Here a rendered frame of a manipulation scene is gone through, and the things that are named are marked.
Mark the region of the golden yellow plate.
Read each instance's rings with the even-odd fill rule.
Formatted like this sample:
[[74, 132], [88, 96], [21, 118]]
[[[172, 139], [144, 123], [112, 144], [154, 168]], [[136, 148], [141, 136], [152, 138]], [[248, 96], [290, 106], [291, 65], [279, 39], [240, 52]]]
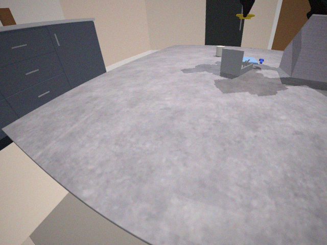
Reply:
[[254, 17], [254, 14], [247, 14], [246, 17], [243, 17], [243, 14], [237, 14], [237, 17], [239, 17], [240, 19], [251, 19], [251, 17]]

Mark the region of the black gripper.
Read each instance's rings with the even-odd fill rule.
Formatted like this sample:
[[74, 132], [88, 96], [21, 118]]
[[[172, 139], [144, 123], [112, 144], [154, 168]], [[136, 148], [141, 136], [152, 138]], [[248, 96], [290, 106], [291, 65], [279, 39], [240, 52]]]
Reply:
[[243, 5], [243, 17], [246, 17], [249, 14], [255, 0], [240, 0], [240, 3]]

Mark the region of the light blue square mat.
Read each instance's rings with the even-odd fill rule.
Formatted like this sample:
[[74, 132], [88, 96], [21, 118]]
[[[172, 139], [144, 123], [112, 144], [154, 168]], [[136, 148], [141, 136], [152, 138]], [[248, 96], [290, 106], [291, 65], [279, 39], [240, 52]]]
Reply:
[[253, 57], [243, 57], [243, 61], [246, 61], [246, 60], [248, 61], [248, 59], [250, 59], [248, 63], [253, 63], [253, 64], [258, 65], [258, 62], [256, 61], [255, 58], [253, 58]]

